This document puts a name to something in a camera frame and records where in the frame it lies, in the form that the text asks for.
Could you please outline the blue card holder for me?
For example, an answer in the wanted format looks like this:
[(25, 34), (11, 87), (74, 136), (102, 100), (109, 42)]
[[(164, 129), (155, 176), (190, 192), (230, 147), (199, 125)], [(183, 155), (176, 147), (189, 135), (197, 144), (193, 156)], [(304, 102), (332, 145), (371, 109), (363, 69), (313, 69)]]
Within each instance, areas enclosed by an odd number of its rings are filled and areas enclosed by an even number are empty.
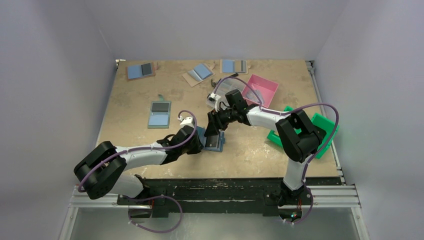
[(205, 137), (205, 128), (197, 126), (197, 135), (199, 137), (199, 140), (201, 144), (203, 145), (204, 151), (211, 151), (211, 152), (222, 152), (225, 144), (225, 133), (221, 131), (218, 135), (208, 136)]

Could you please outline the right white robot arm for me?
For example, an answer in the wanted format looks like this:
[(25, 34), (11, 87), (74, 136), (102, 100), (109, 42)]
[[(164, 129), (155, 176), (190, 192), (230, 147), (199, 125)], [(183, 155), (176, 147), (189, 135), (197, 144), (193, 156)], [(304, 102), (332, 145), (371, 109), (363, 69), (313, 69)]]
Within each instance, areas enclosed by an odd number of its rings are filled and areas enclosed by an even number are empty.
[(323, 137), (308, 115), (302, 110), (274, 111), (259, 104), (248, 104), (239, 90), (225, 94), (228, 107), (220, 107), (221, 97), (212, 92), (208, 100), (214, 109), (207, 114), (208, 125), (204, 136), (219, 135), (233, 122), (247, 126), (263, 127), (278, 133), (283, 150), (288, 157), (286, 174), (281, 183), (278, 206), (297, 203), (305, 189), (305, 168), (323, 142)]

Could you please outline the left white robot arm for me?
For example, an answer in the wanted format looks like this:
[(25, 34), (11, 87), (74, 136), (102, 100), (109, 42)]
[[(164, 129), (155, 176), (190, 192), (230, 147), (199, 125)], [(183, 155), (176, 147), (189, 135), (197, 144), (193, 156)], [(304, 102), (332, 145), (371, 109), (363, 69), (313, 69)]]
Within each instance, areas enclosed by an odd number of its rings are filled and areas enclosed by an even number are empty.
[(125, 171), (169, 164), (184, 154), (199, 154), (203, 147), (198, 131), (185, 125), (177, 133), (149, 145), (121, 147), (104, 141), (81, 160), (73, 172), (79, 180), (79, 192), (87, 193), (92, 200), (118, 194), (142, 205), (149, 199), (147, 181), (137, 174), (126, 175)]

